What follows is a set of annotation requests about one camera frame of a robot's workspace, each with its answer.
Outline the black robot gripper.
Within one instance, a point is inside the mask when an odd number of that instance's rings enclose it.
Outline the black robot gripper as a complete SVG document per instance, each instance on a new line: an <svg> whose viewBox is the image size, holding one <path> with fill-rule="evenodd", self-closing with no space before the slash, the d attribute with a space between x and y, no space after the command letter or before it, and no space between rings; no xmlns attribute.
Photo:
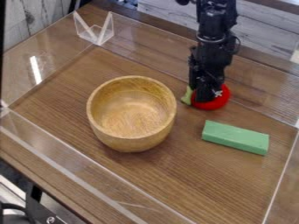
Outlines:
<svg viewBox="0 0 299 224"><path fill-rule="evenodd" d="M211 102L222 94L225 70L239 52L241 40L229 32L218 43L199 42L191 47L190 87L195 89L195 101Z"/></svg>

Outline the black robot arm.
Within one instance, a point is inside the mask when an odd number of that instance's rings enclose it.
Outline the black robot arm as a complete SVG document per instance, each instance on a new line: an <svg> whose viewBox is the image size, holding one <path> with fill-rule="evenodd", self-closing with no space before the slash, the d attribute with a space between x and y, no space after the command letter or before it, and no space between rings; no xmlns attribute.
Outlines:
<svg viewBox="0 0 299 224"><path fill-rule="evenodd" d="M237 0L175 0L197 6L197 45L190 48L189 86L182 102L187 105L215 102L225 96L226 68L239 50L233 32L238 24Z"/></svg>

